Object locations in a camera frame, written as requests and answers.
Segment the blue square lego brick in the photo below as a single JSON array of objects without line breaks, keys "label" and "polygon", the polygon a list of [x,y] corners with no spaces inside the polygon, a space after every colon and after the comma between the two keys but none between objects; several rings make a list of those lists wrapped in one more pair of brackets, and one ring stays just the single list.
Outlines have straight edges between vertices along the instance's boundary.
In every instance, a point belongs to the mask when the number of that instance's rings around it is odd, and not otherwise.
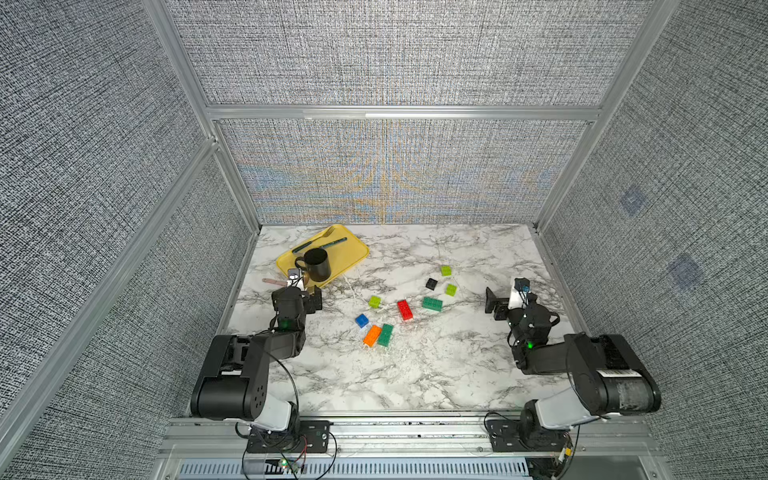
[{"label": "blue square lego brick", "polygon": [[360,329],[364,329],[370,325],[370,320],[364,314],[360,314],[355,318],[355,323]]}]

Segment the red long lego brick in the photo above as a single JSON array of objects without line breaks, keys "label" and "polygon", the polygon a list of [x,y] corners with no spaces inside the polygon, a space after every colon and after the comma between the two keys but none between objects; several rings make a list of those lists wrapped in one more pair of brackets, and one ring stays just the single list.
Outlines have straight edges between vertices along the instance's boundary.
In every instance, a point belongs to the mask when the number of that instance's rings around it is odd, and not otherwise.
[{"label": "red long lego brick", "polygon": [[406,300],[398,301],[397,308],[403,321],[410,321],[414,318],[410,305]]}]

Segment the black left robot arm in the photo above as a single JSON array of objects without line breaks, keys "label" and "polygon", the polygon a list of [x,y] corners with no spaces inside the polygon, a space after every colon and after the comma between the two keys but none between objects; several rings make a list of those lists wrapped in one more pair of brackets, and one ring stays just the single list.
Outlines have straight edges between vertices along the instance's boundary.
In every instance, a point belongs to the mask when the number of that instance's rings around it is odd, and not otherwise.
[{"label": "black left robot arm", "polygon": [[275,316],[266,330],[212,339],[191,394],[193,417],[238,419],[273,433],[298,431],[299,400],[279,400],[269,392],[270,365],[301,354],[307,316],[323,308],[322,290],[286,286],[271,299]]}]

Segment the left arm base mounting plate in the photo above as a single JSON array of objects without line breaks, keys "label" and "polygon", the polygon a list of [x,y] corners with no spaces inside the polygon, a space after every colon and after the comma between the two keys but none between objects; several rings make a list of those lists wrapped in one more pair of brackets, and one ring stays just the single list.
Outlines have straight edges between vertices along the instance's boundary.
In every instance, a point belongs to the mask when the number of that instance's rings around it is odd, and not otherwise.
[{"label": "left arm base mounting plate", "polygon": [[326,453],[331,440],[331,425],[331,422],[323,420],[300,420],[298,426],[292,426],[286,431],[252,428],[248,435],[246,452]]}]

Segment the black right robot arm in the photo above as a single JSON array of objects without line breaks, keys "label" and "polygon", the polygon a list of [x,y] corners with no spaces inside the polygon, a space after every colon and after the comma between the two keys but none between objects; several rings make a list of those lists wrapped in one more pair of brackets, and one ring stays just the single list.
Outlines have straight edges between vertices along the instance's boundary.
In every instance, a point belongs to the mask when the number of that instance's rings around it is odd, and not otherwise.
[{"label": "black right robot arm", "polygon": [[660,409],[656,381],[623,336],[578,333],[551,343],[549,334],[560,324],[559,314],[538,302],[525,278],[515,280],[513,292],[499,297],[487,289],[484,310],[508,325],[507,344],[515,366],[525,375],[563,374],[568,387],[526,402],[517,420],[487,413],[484,426],[494,451],[561,448],[573,427]]}]

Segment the dark green long lego brick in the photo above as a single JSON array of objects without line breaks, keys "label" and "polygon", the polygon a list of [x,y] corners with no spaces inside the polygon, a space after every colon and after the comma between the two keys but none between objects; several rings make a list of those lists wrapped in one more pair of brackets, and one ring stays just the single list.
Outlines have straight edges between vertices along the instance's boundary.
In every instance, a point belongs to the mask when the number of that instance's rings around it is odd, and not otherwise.
[{"label": "dark green long lego brick", "polygon": [[430,311],[441,312],[443,301],[432,297],[424,297],[422,299],[422,307]]}]

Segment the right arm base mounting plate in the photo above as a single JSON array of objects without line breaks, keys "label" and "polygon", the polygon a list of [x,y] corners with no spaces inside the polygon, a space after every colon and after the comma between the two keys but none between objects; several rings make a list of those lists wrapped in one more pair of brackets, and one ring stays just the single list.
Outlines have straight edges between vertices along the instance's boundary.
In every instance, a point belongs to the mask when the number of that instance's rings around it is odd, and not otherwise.
[{"label": "right arm base mounting plate", "polygon": [[494,453],[552,453],[570,444],[569,434],[562,430],[539,429],[519,420],[492,415],[483,422]]}]

